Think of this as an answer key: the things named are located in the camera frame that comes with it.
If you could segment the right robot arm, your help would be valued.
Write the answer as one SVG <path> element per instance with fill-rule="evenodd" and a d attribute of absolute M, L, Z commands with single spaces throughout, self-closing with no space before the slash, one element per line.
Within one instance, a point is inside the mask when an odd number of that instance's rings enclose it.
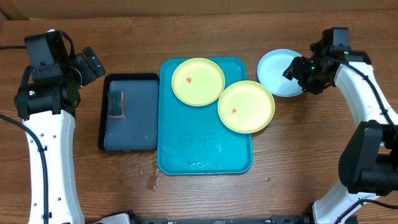
<path fill-rule="evenodd" d="M 303 220 L 344 223 L 367 203 L 397 190 L 397 113 L 389 107 L 366 52 L 337 50 L 295 57 L 283 76 L 304 92 L 340 90 L 356 130 L 340 156 L 338 182 L 312 204 Z"/>

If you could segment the green orange sponge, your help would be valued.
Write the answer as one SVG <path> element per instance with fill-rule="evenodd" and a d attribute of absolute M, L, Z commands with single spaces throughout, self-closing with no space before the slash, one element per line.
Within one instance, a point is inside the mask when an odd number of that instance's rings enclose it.
<path fill-rule="evenodd" d="M 114 119 L 124 119 L 124 92 L 110 91 L 108 93 L 108 103 L 108 117 Z"/>

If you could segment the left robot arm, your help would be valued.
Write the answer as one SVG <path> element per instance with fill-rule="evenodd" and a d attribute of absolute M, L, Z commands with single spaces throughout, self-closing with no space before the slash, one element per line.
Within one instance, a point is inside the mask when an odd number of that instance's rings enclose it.
<path fill-rule="evenodd" d="M 105 75 L 94 51 L 66 48 L 60 30 L 24 39 L 30 58 L 14 98 L 28 140 L 29 223 L 84 223 L 76 191 L 73 137 L 80 88 Z"/>

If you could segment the light blue plate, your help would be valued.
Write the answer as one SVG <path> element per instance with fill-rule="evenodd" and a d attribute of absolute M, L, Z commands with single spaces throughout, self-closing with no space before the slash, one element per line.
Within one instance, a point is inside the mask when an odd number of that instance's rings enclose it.
<path fill-rule="evenodd" d="M 289 49 L 276 49 L 266 53 L 257 66 L 257 78 L 273 95 L 293 97 L 303 93 L 296 79 L 288 80 L 283 76 L 298 52 Z"/>

